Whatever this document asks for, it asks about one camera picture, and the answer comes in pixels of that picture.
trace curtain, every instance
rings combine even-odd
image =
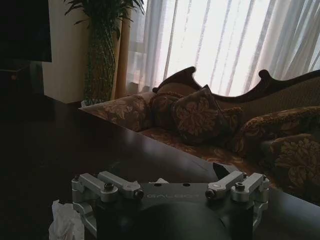
[[[132,12],[126,91],[196,67],[213,93],[238,96],[267,69],[286,80],[320,68],[320,0],[148,0]]]
[[[118,99],[126,96],[126,76],[127,76],[127,63],[129,52],[129,39],[130,39],[130,20],[123,19],[119,22],[120,39],[117,40],[113,34],[113,50],[115,56],[115,72],[113,77],[113,87],[111,93],[111,100]]]

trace white tissue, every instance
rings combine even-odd
[[[49,240],[84,240],[85,226],[80,214],[71,203],[61,204],[59,200],[52,203],[53,222],[49,227]]]

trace potted plant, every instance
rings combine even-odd
[[[120,22],[130,19],[129,11],[144,14],[143,0],[63,0],[70,4],[65,15],[75,9],[82,9],[88,19],[89,46],[88,63],[84,83],[85,105],[110,100],[115,75],[114,35],[120,38]]]

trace throw pillow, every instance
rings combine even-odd
[[[176,92],[163,92],[153,96],[150,107],[154,125],[167,130],[175,130],[175,122],[171,115],[172,105],[183,95]]]
[[[259,165],[274,175],[279,187],[309,202],[320,204],[320,142],[315,134],[301,133],[263,141],[265,157]]]
[[[247,121],[236,133],[230,149],[247,160],[260,156],[260,143],[307,133],[320,126],[320,106],[307,106],[257,116]]]
[[[227,121],[208,85],[180,98],[171,111],[177,130],[186,144],[200,144],[227,128]]]
[[[221,113],[225,117],[228,127],[221,128],[219,135],[212,139],[211,143],[215,146],[224,148],[229,144],[237,130],[240,128],[244,111],[241,107],[236,106],[223,109]]]

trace wall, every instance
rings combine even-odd
[[[69,4],[49,0],[52,62],[43,62],[44,94],[63,103],[83,100],[87,68],[88,18],[75,9],[65,16]]]

